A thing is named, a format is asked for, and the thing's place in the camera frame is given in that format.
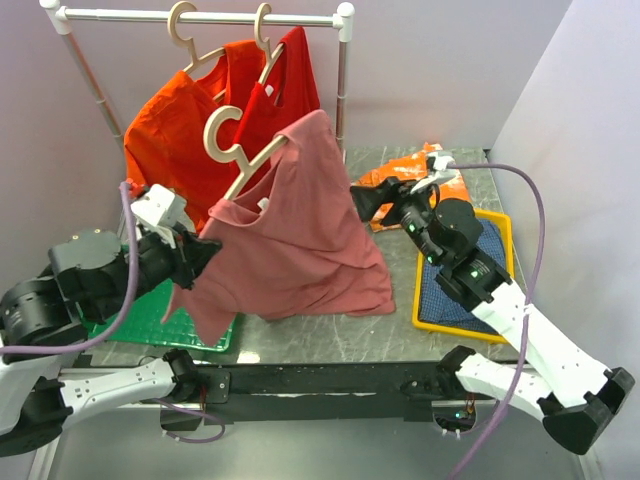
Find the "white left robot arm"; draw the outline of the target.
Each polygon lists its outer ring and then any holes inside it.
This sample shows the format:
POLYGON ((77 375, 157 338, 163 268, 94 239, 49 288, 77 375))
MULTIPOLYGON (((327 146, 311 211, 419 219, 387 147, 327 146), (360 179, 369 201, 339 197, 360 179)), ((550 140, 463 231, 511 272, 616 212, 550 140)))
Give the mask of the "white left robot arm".
POLYGON ((88 230, 49 251, 49 265, 1 300, 1 454, 35 451, 71 426, 128 403, 185 402, 202 389, 192 357, 160 359, 93 379, 46 376, 63 356, 84 350, 86 323, 114 325, 138 298, 168 279, 190 287, 222 245, 182 225, 167 243, 147 231, 130 248, 108 231, 88 230))

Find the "dusty pink t shirt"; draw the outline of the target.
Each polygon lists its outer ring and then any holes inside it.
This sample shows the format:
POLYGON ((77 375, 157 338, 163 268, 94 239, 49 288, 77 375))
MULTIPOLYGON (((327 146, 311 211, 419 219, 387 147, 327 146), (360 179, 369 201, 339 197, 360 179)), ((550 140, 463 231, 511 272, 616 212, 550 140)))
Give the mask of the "dusty pink t shirt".
POLYGON ((255 186, 209 210, 200 232, 221 250, 190 289, 173 288, 163 321, 185 310, 214 345, 237 314, 387 315, 391 276, 360 221, 331 122, 317 109, 281 130, 286 143, 255 186))

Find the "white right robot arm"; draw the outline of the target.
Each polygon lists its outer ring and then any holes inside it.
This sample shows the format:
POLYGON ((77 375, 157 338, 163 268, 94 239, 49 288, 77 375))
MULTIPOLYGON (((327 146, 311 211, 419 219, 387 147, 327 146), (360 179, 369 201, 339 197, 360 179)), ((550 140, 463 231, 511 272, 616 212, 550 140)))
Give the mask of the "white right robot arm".
POLYGON ((438 364, 438 387, 449 398, 466 392, 502 398, 540 421, 566 450, 584 455, 618 414, 635 385, 624 368, 609 368, 572 342, 535 306, 511 275, 478 247, 483 232, 474 208, 440 199, 438 181, 389 177, 354 186, 359 217, 369 221, 387 204, 385 224, 398 224, 424 259, 438 268, 443 292, 525 355, 534 373, 516 372, 459 346, 438 364))

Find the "green plastic tray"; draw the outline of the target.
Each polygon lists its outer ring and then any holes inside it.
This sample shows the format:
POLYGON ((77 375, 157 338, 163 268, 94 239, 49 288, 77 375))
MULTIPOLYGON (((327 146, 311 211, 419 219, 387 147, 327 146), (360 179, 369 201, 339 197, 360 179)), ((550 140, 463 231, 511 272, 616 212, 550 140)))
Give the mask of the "green plastic tray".
POLYGON ((231 323, 216 345, 207 346, 196 334, 193 322, 184 309, 175 311, 169 323, 161 322, 169 304, 172 286, 172 282, 167 280, 150 293, 139 297, 126 320, 107 340, 213 353, 227 352, 233 339, 234 323, 231 323))

